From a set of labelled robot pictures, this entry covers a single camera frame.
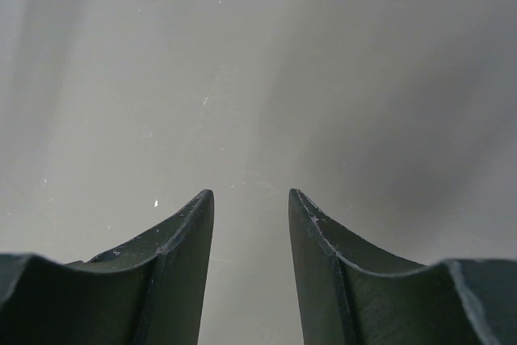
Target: gray surface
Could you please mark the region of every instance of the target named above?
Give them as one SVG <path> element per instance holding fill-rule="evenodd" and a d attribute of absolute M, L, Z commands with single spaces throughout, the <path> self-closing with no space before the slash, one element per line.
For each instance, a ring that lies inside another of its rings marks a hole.
<path fill-rule="evenodd" d="M 301 343 L 293 186 L 408 259 L 515 257 L 516 7 L 0 0 L 0 250 L 88 259 L 210 187 L 201 345 Z"/>

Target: black plastic part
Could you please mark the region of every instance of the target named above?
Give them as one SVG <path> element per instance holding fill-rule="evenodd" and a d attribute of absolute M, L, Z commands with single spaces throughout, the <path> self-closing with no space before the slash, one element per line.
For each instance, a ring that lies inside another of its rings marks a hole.
<path fill-rule="evenodd" d="M 399 258 L 291 190 L 305 345 L 517 344 L 517 263 Z"/>
<path fill-rule="evenodd" d="M 90 262 L 0 255 L 0 344 L 197 343 L 213 194 Z"/>

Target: gray floor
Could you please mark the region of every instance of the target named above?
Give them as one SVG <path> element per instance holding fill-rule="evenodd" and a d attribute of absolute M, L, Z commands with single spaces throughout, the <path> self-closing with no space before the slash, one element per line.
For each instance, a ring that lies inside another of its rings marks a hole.
<path fill-rule="evenodd" d="M 515 257 L 516 0 L 0 0 L 0 250 L 216 194 L 200 344 L 301 343 L 288 189 L 424 263 Z"/>

